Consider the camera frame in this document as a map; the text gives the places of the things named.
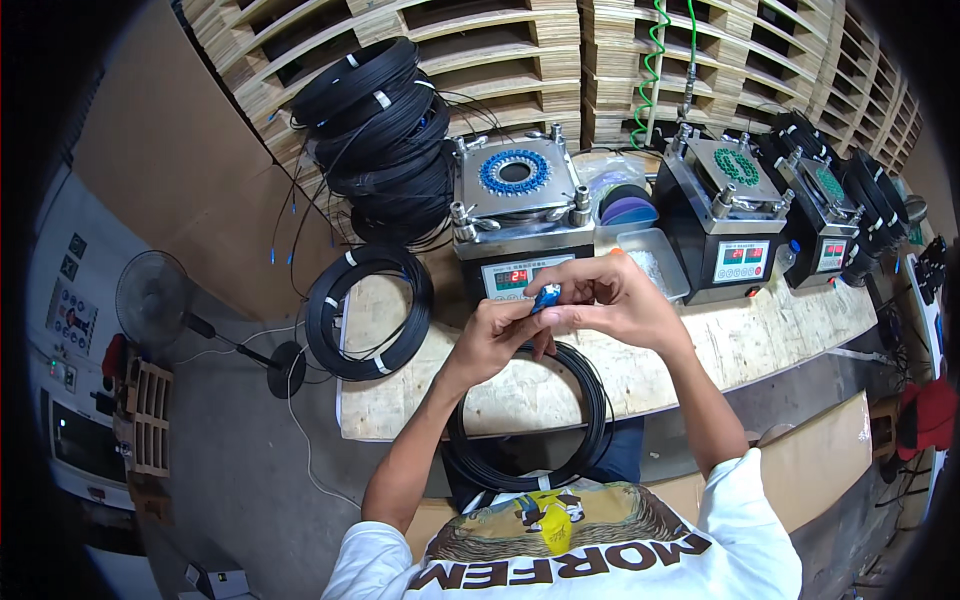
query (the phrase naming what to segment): standing fan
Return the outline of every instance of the standing fan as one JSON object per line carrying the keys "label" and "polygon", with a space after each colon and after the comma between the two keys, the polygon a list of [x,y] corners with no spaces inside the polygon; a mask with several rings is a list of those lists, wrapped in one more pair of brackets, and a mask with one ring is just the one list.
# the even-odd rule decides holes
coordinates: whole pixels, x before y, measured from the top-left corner
{"label": "standing fan", "polygon": [[124,268],[117,283],[117,319],[127,337],[157,350],[174,343],[189,327],[208,340],[214,338],[267,368],[267,385],[278,398],[292,396],[303,383],[306,358],[296,342],[280,344],[270,358],[217,333],[213,325],[190,312],[194,283],[180,262],[171,254],[157,250],[142,252]]}

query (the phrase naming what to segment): wooden workbench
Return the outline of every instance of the wooden workbench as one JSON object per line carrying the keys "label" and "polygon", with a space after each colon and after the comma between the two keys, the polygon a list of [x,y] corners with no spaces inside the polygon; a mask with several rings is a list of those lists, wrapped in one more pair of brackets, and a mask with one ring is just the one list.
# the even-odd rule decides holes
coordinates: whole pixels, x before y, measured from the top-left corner
{"label": "wooden workbench", "polygon": [[[574,160],[588,182],[610,155]],[[626,156],[619,160],[638,172],[656,171],[657,162]],[[609,248],[597,248],[603,254]],[[430,381],[453,348],[469,314],[463,281],[449,245],[424,257],[437,297],[434,321],[414,358],[398,372],[338,386],[341,433],[350,440],[392,440],[413,415]],[[390,276],[370,276],[350,291],[343,343],[347,350],[376,346],[384,331],[405,317],[409,286]],[[841,281],[836,288],[790,290],[779,268],[752,299],[696,307],[677,304],[697,355],[723,391],[753,383],[814,358],[857,337],[876,324],[866,288]],[[556,339],[580,350],[596,367],[618,419],[666,410],[677,397],[666,367],[651,350],[632,348],[596,331],[557,331]],[[473,388],[464,415],[467,432],[492,435],[543,431],[583,422],[579,387],[549,359],[542,364],[512,361],[499,375]]]}

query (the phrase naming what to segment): fan base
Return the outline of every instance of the fan base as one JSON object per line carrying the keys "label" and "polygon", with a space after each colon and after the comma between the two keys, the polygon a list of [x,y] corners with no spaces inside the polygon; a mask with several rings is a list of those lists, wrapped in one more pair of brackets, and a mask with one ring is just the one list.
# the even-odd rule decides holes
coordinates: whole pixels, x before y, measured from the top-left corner
{"label": "fan base", "polygon": [[270,359],[282,365],[283,369],[267,369],[267,387],[270,388],[271,394],[281,400],[288,397],[287,377],[290,378],[289,396],[296,394],[300,385],[303,384],[303,378],[306,376],[306,357],[300,356],[301,350],[300,344],[290,341],[277,346],[274,353],[270,355]]}

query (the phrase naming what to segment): blue connector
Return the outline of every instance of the blue connector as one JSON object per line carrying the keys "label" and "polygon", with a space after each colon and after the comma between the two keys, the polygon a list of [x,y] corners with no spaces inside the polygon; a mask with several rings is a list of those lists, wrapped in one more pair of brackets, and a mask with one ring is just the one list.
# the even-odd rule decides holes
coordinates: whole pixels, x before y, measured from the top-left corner
{"label": "blue connector", "polygon": [[537,293],[534,299],[534,309],[530,311],[531,315],[536,315],[547,306],[555,306],[560,299],[560,284],[547,283]]}

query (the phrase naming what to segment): concrete floor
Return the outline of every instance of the concrete floor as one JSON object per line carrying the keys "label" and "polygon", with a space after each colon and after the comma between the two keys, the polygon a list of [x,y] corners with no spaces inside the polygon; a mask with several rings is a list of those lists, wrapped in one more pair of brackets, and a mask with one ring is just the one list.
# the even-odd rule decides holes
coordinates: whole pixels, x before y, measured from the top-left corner
{"label": "concrete floor", "polygon": [[[244,323],[210,299],[202,301],[197,312],[205,317],[219,315],[210,320],[231,339],[242,340],[270,328]],[[270,325],[292,324],[289,319]],[[253,340],[251,347],[269,355],[277,345],[292,339],[292,334],[263,335]],[[298,336],[303,344],[302,328]],[[866,334],[862,346],[874,344],[870,336]],[[223,347],[187,332],[170,355],[174,361],[182,360],[207,348]],[[358,520],[359,512],[343,500],[318,492],[310,483],[307,441],[291,419],[286,400],[270,394],[262,368],[236,353],[211,353],[176,366],[174,373],[171,476],[165,487],[173,498],[176,526],[143,523],[151,565],[164,597],[176,598],[177,592],[191,589],[183,579],[187,559],[211,541],[246,569],[256,596],[319,597],[341,538]],[[323,377],[320,372],[307,371],[308,380]],[[800,423],[864,387],[868,394],[884,394],[883,385],[876,384],[884,381],[886,373],[877,366],[825,355],[730,392],[727,398],[745,428],[762,433],[777,423]],[[333,380],[304,385],[293,397],[293,410],[312,441],[315,475],[359,503],[388,445],[341,439],[334,414],[335,389]],[[538,436],[547,462],[565,460],[579,435]],[[696,469],[677,410],[648,416],[644,445],[641,472],[645,481]],[[653,458],[651,452],[659,458]],[[872,536],[886,535],[876,531],[892,527],[889,518],[866,517],[875,501],[871,498],[877,495],[877,478],[868,478],[870,474],[838,506],[795,532],[793,539],[804,560],[804,597],[839,597],[842,588],[829,595],[831,585],[839,585],[838,573],[848,577],[846,573],[865,560],[860,555],[869,550]],[[435,461],[427,495],[447,492],[443,470]],[[828,595],[820,593],[825,590]]]}

